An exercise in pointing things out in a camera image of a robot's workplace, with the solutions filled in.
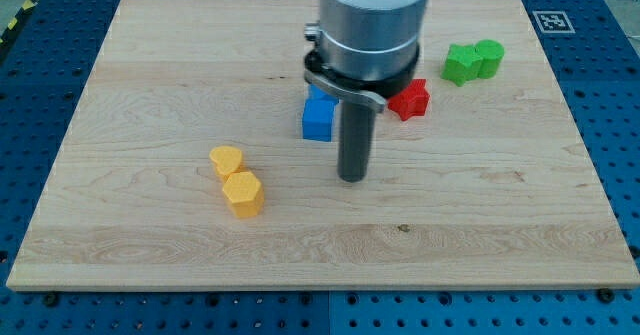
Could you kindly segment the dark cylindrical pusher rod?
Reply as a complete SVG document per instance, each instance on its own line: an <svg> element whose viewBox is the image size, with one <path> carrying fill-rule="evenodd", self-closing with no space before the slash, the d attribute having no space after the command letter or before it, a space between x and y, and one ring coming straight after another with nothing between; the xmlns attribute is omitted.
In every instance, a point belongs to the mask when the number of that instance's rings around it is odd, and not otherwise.
<svg viewBox="0 0 640 335"><path fill-rule="evenodd" d="M365 178L375 120L374 110L351 102L342 103L337 165L342 180L355 183Z"/></svg>

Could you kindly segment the black flange with metal clamp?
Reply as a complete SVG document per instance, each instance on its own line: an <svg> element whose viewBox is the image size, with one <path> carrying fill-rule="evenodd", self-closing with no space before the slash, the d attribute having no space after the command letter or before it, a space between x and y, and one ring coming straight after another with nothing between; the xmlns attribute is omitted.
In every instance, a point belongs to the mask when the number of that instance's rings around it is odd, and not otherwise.
<svg viewBox="0 0 640 335"><path fill-rule="evenodd" d="M401 93L413 79L420 56L416 34L399 45L366 49L365 31L346 45L332 37L319 23L308 23L305 38L314 48L304 57L304 79L320 90L352 105L380 113L388 99Z"/></svg>

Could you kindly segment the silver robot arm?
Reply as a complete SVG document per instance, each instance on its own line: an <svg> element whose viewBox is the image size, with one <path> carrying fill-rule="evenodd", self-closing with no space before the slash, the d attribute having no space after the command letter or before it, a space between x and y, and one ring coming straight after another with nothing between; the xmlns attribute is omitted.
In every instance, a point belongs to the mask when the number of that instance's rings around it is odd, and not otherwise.
<svg viewBox="0 0 640 335"><path fill-rule="evenodd" d="M338 176L366 177L375 120L411 83L428 0L319 0L304 79L342 104Z"/></svg>

